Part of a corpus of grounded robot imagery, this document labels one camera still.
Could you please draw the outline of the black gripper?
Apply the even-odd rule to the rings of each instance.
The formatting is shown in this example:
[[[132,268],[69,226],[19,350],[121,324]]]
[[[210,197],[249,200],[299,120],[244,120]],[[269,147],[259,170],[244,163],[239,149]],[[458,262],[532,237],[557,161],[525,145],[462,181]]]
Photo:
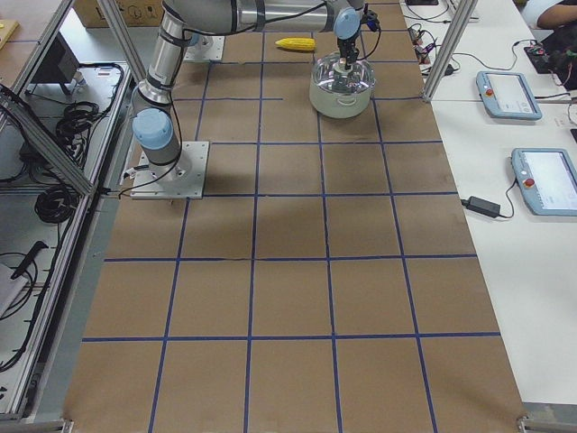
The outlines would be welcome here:
[[[349,60],[350,64],[353,64],[358,60],[358,48],[356,46],[356,40],[356,37],[350,37],[348,39],[337,39],[337,47],[340,54],[339,65],[346,66],[346,60]]]

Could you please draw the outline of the person forearm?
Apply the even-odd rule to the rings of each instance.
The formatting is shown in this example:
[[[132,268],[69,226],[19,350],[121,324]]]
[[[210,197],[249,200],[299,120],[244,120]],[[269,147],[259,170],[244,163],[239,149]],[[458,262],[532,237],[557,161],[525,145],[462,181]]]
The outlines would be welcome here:
[[[542,1],[538,10],[536,26],[540,29],[554,30],[576,21],[576,5],[563,1]]]

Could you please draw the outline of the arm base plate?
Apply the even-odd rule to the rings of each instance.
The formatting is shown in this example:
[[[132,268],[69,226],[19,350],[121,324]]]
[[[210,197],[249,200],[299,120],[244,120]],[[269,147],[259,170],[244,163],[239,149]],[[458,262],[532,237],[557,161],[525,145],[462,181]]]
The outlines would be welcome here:
[[[209,142],[183,142],[180,159],[175,168],[150,164],[145,151],[141,152],[139,163],[147,165],[138,170],[133,188],[129,190],[132,199],[201,199],[204,193]]]
[[[185,62],[218,62],[224,54],[224,36],[202,36],[194,33],[186,50]]]

